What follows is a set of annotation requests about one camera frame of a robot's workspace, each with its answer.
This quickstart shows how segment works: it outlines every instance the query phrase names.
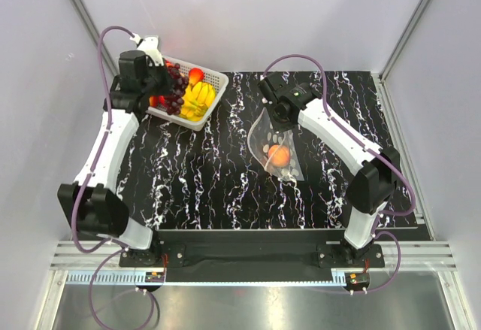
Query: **orange fruit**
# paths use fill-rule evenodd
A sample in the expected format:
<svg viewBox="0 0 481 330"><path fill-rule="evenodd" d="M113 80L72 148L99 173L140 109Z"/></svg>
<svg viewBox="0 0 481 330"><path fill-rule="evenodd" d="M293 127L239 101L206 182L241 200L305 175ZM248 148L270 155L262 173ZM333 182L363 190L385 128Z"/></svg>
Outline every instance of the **orange fruit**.
<svg viewBox="0 0 481 330"><path fill-rule="evenodd" d="M291 160L291 153L287 146L279 146L275 144L268 152L271 164L275 167L286 167Z"/></svg>

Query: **fruit basket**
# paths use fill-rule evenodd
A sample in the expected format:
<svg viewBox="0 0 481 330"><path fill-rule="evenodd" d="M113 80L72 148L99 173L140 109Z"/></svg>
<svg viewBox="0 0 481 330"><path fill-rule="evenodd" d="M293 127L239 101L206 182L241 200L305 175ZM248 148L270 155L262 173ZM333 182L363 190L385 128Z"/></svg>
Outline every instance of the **fruit basket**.
<svg viewBox="0 0 481 330"><path fill-rule="evenodd" d="M169 115L161 104L159 104L157 107L149 107L147 113L153 116L163 118L164 120L171 121L173 123L176 123L177 125L187 127L188 129L200 131L202 127L204 127L205 123L212 114L213 109L217 106L220 98L224 94L225 88L228 84L228 77L223 73L212 71L198 65L193 65L192 63L180 61L179 59L170 58L168 56L164 56L164 58L171 63L178 63L180 65L179 72L186 76L189 75L189 71L191 69L200 68L204 72L204 79L202 81L212 85L212 87L216 90L216 97L210 107L205 112L204 116L198 122L193 122L177 115Z"/></svg>

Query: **gray wall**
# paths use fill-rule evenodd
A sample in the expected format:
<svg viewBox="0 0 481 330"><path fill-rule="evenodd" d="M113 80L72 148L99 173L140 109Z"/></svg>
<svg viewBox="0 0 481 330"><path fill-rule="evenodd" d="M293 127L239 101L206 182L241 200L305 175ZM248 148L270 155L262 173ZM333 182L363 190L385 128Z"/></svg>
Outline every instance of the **gray wall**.
<svg viewBox="0 0 481 330"><path fill-rule="evenodd" d="M380 71L419 0L84 0L96 25L157 34L165 54L216 71L263 71L303 53L326 69ZM113 55L124 43L107 38ZM285 61L278 69L313 69Z"/></svg>
<svg viewBox="0 0 481 330"><path fill-rule="evenodd" d="M57 241L56 200L101 121L95 47L68 0L0 0L0 323L30 329Z"/></svg>
<svg viewBox="0 0 481 330"><path fill-rule="evenodd" d="M433 0L387 86L436 237L449 241L481 325L480 3Z"/></svg>

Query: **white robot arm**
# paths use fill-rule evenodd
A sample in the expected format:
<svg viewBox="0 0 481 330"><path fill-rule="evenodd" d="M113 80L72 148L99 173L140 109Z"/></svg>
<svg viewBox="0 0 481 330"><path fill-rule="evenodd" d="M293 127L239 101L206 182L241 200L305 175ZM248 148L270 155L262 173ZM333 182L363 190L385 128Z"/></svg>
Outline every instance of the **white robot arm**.
<svg viewBox="0 0 481 330"><path fill-rule="evenodd" d="M329 106L326 113L322 100L309 84L286 84L282 76L274 72L259 82L259 89L265 97L263 102L274 130L283 132L297 124L304 127L323 140L354 174L346 191L352 211L344 232L344 246L347 256L362 254L373 240L379 212L397 185L397 177L388 166L368 151L379 153L399 169L398 151L393 147L382 149L369 141Z"/></svg>
<svg viewBox="0 0 481 330"><path fill-rule="evenodd" d="M157 37L135 35L132 40L138 48L120 54L120 73L110 88L112 110L104 111L89 158L74 183L62 184L57 195L67 220L71 226L75 223L78 232L117 239L132 249L148 250L153 232L129 216L129 209L116 196L116 179L127 146L140 118L147 112L150 97L170 95L173 80L163 66ZM110 116L112 122L108 128ZM85 188L76 206L82 186ZM72 220L74 213L77 214L75 221Z"/></svg>
<svg viewBox="0 0 481 330"><path fill-rule="evenodd" d="M379 145L369 141L362 136L346 121L340 118L331 108L330 113L348 131L362 141L366 147L374 152L381 151ZM342 131L329 117L322 106L321 99L314 99L306 105L306 109L300 111L298 123L301 127L308 129L318 138L323 140L347 165L352 174L356 175L363 167L365 162L374 160L374 156L363 150L350 136ZM362 213L352 206L349 225L344 233L344 238L356 249L366 246L371 240L371 232L376 220L376 216L387 205L383 201L373 213Z"/></svg>

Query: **grapes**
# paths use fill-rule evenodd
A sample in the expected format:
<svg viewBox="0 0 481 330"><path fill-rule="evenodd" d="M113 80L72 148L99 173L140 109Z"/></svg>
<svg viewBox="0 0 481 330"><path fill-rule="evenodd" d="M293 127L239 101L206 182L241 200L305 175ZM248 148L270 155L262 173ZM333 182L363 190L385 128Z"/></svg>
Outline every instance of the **grapes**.
<svg viewBox="0 0 481 330"><path fill-rule="evenodd" d="M174 80L172 83L171 94L164 95L163 107L167 114L180 114L184 100L182 97L186 94L186 88L189 84L189 78L184 77L180 73L180 65L175 63L173 66L167 67L167 72Z"/></svg>

